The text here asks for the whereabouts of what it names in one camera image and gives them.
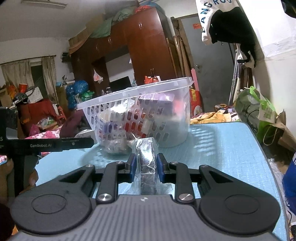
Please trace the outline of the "person left hand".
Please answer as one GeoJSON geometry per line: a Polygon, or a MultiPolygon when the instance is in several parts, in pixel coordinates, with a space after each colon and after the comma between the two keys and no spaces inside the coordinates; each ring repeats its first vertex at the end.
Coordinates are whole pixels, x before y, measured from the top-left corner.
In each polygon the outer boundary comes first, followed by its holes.
{"type": "MultiPolygon", "coordinates": [[[[9,196],[8,196],[7,176],[8,176],[8,174],[10,174],[12,172],[13,167],[14,167],[14,163],[13,163],[12,159],[6,161],[4,164],[1,165],[1,170],[0,170],[1,204],[7,204],[8,203],[9,196]]],[[[35,187],[36,182],[38,181],[38,179],[39,179],[38,173],[37,173],[36,169],[34,169],[34,171],[30,174],[29,179],[28,179],[29,185],[23,191],[21,191],[21,193],[35,187]]]]}

